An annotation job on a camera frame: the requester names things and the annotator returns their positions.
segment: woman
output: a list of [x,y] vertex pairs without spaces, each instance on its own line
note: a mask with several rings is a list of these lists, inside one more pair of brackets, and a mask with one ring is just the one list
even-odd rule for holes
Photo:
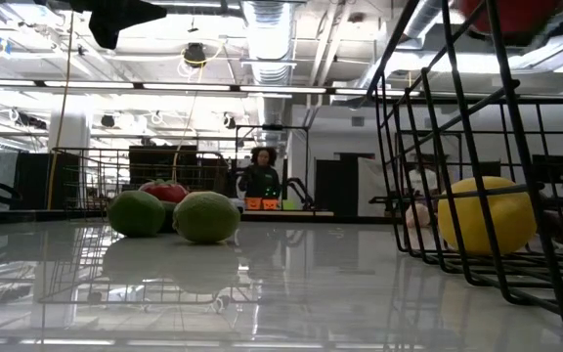
[[238,187],[246,198],[277,199],[280,196],[280,176],[273,167],[278,154],[273,148],[251,150],[252,164],[244,170]]

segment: wire rack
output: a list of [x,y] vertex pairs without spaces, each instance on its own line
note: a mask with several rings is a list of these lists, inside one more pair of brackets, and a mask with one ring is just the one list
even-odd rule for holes
[[97,217],[123,191],[149,181],[174,180],[190,191],[225,192],[229,165],[214,152],[144,148],[56,148],[63,155],[60,183],[64,209],[75,217]]
[[[473,286],[493,286],[498,288],[502,297],[509,303],[517,305],[536,305],[550,312],[558,314],[563,322],[563,248],[557,249],[554,243],[554,234],[545,226],[544,212],[555,211],[558,214],[560,238],[563,238],[563,198],[559,196],[558,188],[551,184],[552,197],[543,198],[540,193],[540,184],[537,182],[535,166],[532,162],[531,144],[541,142],[541,149],[545,160],[549,160],[549,150],[552,146],[548,140],[553,135],[562,131],[545,129],[543,108],[545,105],[562,105],[563,97],[555,98],[525,98],[515,93],[519,82],[512,79],[503,36],[499,29],[498,7],[496,0],[480,1],[477,9],[472,13],[462,26],[452,32],[449,14],[449,1],[443,1],[442,18],[445,29],[445,47],[436,55],[429,66],[423,68],[420,76],[406,89],[405,95],[398,100],[392,100],[386,94],[386,77],[384,67],[403,34],[403,31],[414,12],[418,1],[409,1],[404,8],[401,19],[397,23],[393,35],[386,47],[386,52],[381,60],[381,67],[373,78],[368,89],[368,97],[381,95],[376,99],[375,114],[377,122],[377,136],[381,150],[381,161],[384,182],[388,190],[388,197],[382,198],[386,209],[395,211],[395,215],[405,217],[405,206],[412,209],[415,229],[404,227],[403,230],[395,226],[397,247],[400,251],[409,254],[423,262],[435,265],[449,274],[463,275],[466,281]],[[496,92],[484,96],[474,97],[465,94],[462,81],[457,71],[457,56],[455,42],[466,32],[468,27],[475,22],[482,13],[487,13],[492,27],[492,41],[494,44],[498,64],[500,67],[500,81],[502,86]],[[438,61],[447,55],[454,68],[452,70],[455,98],[441,99],[437,94],[432,94],[429,84],[429,73]],[[412,90],[422,88],[420,97],[413,97]],[[458,115],[445,123],[439,123],[436,108],[441,104],[457,106]],[[414,122],[417,110],[413,106],[421,105],[426,108],[429,117],[429,130],[420,130]],[[501,117],[501,128],[498,131],[484,131],[475,128],[473,113],[483,109],[498,109]],[[537,116],[537,128],[526,129],[521,116],[521,109],[533,109]],[[402,111],[407,113],[409,130],[402,128]],[[501,166],[509,168],[510,177],[517,186],[487,190],[482,179],[480,163],[480,147],[476,145],[480,135],[495,134],[503,137],[502,143],[507,150],[508,160],[502,161]],[[411,136],[411,146],[404,145],[403,136]],[[459,160],[448,161],[445,153],[444,136],[459,136]],[[422,154],[421,146],[431,142],[435,155],[435,167],[438,177],[444,188],[441,195],[429,196],[427,176],[424,172],[423,160],[418,163],[424,194],[428,196],[414,197],[407,195],[405,189],[411,189],[411,179],[402,165],[408,163],[410,153]],[[467,155],[462,152],[462,145],[467,149]],[[459,169],[459,178],[463,169],[467,168],[475,180],[477,191],[466,194],[454,195],[451,184],[456,181],[451,176],[450,166]],[[538,237],[530,242],[524,249],[508,255],[501,255],[498,247],[495,224],[491,217],[489,197],[510,193],[527,192],[535,218],[538,224]],[[466,252],[461,229],[458,224],[455,198],[476,197],[479,199],[483,214],[483,221],[487,231],[492,255],[472,255]],[[419,217],[414,204],[423,202],[429,213],[436,210],[436,199],[446,199],[451,210],[455,224],[455,237],[458,249],[452,249],[441,239],[437,219],[433,216],[430,220],[428,232],[420,229]]]

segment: orange box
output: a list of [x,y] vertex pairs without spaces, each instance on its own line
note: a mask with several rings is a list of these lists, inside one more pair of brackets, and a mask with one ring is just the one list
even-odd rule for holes
[[246,203],[247,210],[260,210],[262,207],[261,198],[245,198],[244,202]]
[[279,202],[277,199],[264,199],[262,204],[264,205],[264,210],[277,210]]

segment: air duct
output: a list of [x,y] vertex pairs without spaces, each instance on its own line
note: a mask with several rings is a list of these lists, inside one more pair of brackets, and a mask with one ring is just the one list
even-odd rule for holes
[[[292,19],[294,5],[273,1],[245,1],[242,3],[247,21],[249,57],[262,61],[286,61],[290,59]],[[256,63],[252,67],[253,79],[259,85],[288,85],[290,66],[285,63]],[[287,124],[284,121],[285,99],[258,99],[258,118],[260,124]],[[268,146],[277,145],[280,134],[262,133],[261,138]]]
[[[408,26],[406,26],[404,35],[397,48],[421,50],[424,44],[424,36],[436,23],[438,16],[441,14],[441,10],[442,0],[419,0],[418,5],[416,5],[416,10],[414,10],[411,15]],[[386,43],[388,41],[385,30],[382,31],[382,33],[383,35],[379,35],[376,39],[377,43]],[[381,53],[383,53],[383,50],[378,51],[376,55],[380,56]],[[375,60],[372,65],[364,71],[362,76],[355,80],[350,86],[354,88],[368,88],[370,81],[379,67],[380,61],[381,58],[377,57],[377,60]]]

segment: yellow ball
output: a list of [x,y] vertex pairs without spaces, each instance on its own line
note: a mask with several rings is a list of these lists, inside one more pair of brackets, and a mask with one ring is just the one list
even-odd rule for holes
[[[485,176],[484,186],[489,190],[515,186],[515,184],[504,178]],[[451,188],[454,194],[477,190],[474,178],[461,180],[451,185]],[[488,196],[488,203],[501,254],[522,248],[536,234],[534,209],[527,193]],[[479,255],[492,254],[479,198],[456,198],[455,209],[466,252]],[[446,199],[438,202],[438,227],[445,241],[457,248],[454,222]]]

